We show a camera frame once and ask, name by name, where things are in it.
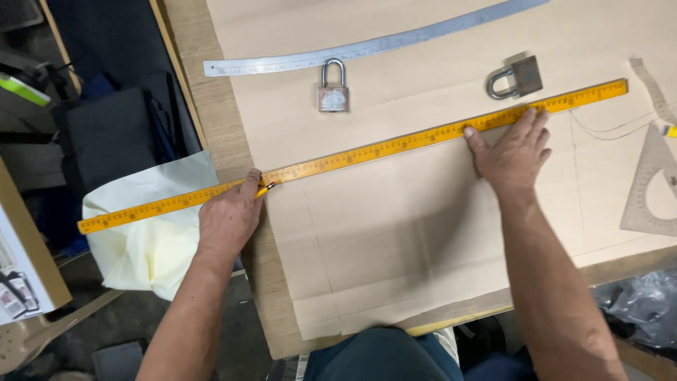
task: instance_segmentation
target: blue pants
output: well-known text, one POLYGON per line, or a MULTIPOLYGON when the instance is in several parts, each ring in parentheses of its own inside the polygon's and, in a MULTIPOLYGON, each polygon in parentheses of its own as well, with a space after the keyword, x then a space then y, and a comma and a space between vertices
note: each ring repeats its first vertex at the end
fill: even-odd
POLYGON ((304 380, 522 381, 533 380, 533 370, 497 353, 463 375, 433 334, 413 338, 401 329, 374 328, 311 352, 304 380))

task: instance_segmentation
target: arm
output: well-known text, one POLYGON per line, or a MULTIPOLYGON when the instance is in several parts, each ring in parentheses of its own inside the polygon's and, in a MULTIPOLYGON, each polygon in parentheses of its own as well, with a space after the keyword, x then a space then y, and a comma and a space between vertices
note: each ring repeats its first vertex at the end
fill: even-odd
POLYGON ((150 342, 139 381, 208 380, 219 334, 223 296, 238 253, 259 224, 261 172, 200 209, 198 250, 150 342))
POLYGON ((552 151, 549 113, 536 114, 529 109, 493 148, 464 131, 498 197, 517 321, 541 380, 626 380, 607 324, 538 205, 534 183, 552 151))

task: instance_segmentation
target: wooden work table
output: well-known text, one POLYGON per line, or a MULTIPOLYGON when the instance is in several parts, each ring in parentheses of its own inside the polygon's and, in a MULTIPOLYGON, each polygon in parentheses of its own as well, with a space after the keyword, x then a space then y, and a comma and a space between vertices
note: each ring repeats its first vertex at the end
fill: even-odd
MULTIPOLYGON (((211 150, 220 182, 244 177, 253 167, 235 96, 227 77, 206 78, 202 62, 223 58, 206 0, 150 0, 203 146, 211 150)), ((303 341, 265 210, 254 239, 242 253, 271 356, 274 359, 333 345, 334 336, 303 341)), ((677 266, 677 247, 636 254, 587 266, 591 285, 643 275, 677 266)), ((512 308, 509 289, 436 308, 406 319, 398 326, 423 334, 512 308)))

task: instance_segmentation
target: pencil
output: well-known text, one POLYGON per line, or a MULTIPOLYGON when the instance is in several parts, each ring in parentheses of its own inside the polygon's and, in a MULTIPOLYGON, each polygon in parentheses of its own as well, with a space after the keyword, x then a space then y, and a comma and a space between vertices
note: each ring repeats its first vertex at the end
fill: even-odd
POLYGON ((255 199, 258 199, 258 198, 261 197, 261 196, 263 196, 267 191, 270 191, 270 189, 271 189, 272 187, 274 187, 275 185, 277 185, 277 183, 273 181, 273 182, 271 182, 270 184, 268 184, 268 185, 266 185, 265 187, 263 187, 263 189, 261 189, 261 190, 256 194, 256 197, 254 197, 254 200, 255 200, 255 199))

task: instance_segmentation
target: padlock shackle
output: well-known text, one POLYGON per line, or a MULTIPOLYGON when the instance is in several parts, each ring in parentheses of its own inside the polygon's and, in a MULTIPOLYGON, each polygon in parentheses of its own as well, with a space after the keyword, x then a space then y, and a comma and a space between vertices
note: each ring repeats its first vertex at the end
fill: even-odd
POLYGON ((345 66, 343 61, 338 58, 329 58, 322 64, 322 87, 327 86, 327 67, 329 67, 329 64, 337 64, 341 68, 341 86, 345 87, 345 66))

